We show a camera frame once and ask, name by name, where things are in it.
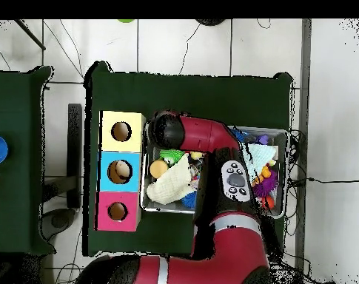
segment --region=yellow box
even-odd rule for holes
[[[106,152],[141,152],[146,118],[141,113],[102,111],[101,150]],[[129,137],[118,141],[115,129],[128,128]]]

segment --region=pink box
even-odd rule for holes
[[[123,203],[127,215],[123,220],[113,220],[108,208],[113,203]],[[99,192],[98,231],[135,231],[141,218],[137,192]]]

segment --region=green toy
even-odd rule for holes
[[[170,150],[161,150],[159,156],[164,159],[170,166],[176,164],[184,155],[184,152],[181,150],[170,149]]]
[[[134,19],[133,20],[118,20],[118,21],[120,21],[121,23],[130,23],[131,21],[134,21]]]

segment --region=circular hole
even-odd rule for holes
[[[122,221],[127,214],[127,207],[123,203],[113,203],[108,207],[108,215],[112,220]]]
[[[108,166],[107,174],[112,183],[125,184],[132,177],[132,166],[125,160],[116,160]]]
[[[111,134],[117,141],[127,141],[132,135],[132,129],[127,122],[117,122],[113,124]]]

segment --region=purple toy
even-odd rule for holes
[[[259,143],[260,145],[267,145],[269,143],[269,136],[268,135],[260,135],[257,137],[255,143]]]
[[[265,177],[262,183],[253,186],[253,192],[256,197],[266,197],[278,185],[278,173],[271,170],[271,176]]]

